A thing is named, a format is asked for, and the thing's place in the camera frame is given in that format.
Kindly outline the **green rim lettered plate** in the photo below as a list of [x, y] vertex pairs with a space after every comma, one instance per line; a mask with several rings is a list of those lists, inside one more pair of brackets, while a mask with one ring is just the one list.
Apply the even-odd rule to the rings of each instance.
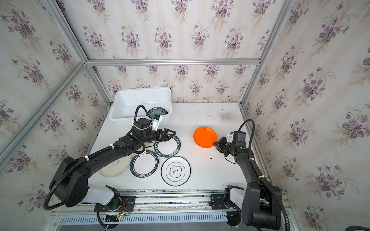
[[181, 141], [175, 135], [169, 141], [155, 142], [154, 151], [155, 153], [163, 158], [170, 158], [179, 153], [181, 149]]

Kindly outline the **orange plastic plate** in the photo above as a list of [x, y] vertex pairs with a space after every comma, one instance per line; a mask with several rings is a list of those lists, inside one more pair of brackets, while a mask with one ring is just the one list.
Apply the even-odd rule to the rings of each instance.
[[193, 139], [195, 144], [201, 148], [212, 148], [214, 142], [217, 142], [217, 134], [211, 128], [200, 127], [194, 131]]

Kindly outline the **teal blue floral plate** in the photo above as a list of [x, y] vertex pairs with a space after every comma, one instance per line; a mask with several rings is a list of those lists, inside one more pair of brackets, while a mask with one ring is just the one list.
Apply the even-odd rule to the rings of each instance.
[[154, 115], [167, 115], [168, 111], [165, 108], [162, 107], [153, 107], [148, 111], [148, 114], [150, 116]]

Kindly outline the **white plate black outline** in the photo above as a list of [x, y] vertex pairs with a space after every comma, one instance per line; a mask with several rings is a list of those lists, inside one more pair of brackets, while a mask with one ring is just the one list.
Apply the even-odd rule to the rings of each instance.
[[183, 157], [168, 158], [161, 167], [163, 181], [173, 187], [184, 185], [191, 176], [191, 165]]

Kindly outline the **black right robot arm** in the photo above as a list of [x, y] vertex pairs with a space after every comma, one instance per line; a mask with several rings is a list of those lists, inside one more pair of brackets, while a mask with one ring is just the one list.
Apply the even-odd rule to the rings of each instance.
[[229, 185], [224, 190], [223, 202], [229, 209], [238, 209], [247, 226], [279, 230], [281, 227], [281, 199], [278, 187], [264, 184], [265, 176], [258, 167], [254, 153], [247, 147], [246, 133], [233, 131], [214, 142], [214, 147], [225, 157], [232, 156], [246, 179], [246, 189]]

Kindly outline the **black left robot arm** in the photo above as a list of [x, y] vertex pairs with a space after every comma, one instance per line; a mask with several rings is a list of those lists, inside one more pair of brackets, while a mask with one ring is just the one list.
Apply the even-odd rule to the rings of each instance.
[[108, 205], [113, 209], [119, 206], [119, 192], [111, 186], [92, 186], [89, 178], [116, 160], [131, 154], [141, 154], [146, 143], [169, 141], [176, 132], [158, 129], [155, 119], [140, 118], [131, 130], [116, 142], [90, 155], [74, 159], [65, 158], [59, 165], [44, 199], [43, 209], [53, 210], [60, 206], [73, 207], [77, 204], [95, 203]]

